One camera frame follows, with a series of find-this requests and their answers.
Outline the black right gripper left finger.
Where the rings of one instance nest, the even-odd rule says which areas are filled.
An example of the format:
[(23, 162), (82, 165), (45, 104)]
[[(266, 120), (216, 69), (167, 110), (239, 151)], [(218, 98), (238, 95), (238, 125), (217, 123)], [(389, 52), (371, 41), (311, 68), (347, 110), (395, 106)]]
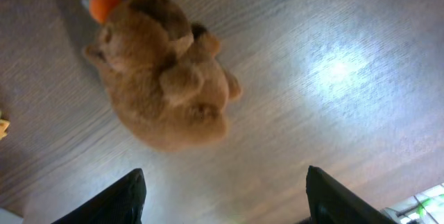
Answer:
[(145, 199), (143, 171), (133, 169), (53, 224), (141, 224)]

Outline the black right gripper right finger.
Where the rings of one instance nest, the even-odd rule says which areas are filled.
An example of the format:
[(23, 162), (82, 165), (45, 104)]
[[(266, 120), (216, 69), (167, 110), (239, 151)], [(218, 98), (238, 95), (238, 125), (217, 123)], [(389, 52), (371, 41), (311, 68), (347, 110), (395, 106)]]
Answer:
[(306, 194), (314, 224), (395, 224), (319, 167), (308, 168)]

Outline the brown plush bear toy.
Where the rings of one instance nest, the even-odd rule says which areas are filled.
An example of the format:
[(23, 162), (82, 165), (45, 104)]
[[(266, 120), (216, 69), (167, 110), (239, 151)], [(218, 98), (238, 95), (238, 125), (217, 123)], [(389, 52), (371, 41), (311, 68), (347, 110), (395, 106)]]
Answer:
[(220, 43), (172, 0), (85, 0), (100, 25), (83, 50), (122, 124), (146, 145), (177, 151), (223, 140), (241, 96), (216, 59)]

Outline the yellow small toy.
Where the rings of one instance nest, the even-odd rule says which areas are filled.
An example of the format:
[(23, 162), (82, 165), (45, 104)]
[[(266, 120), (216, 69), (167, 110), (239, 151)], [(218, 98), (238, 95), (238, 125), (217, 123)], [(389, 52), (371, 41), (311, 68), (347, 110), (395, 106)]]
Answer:
[(8, 135), (9, 126), (9, 120), (4, 119), (3, 112), (0, 112), (0, 139), (3, 139)]

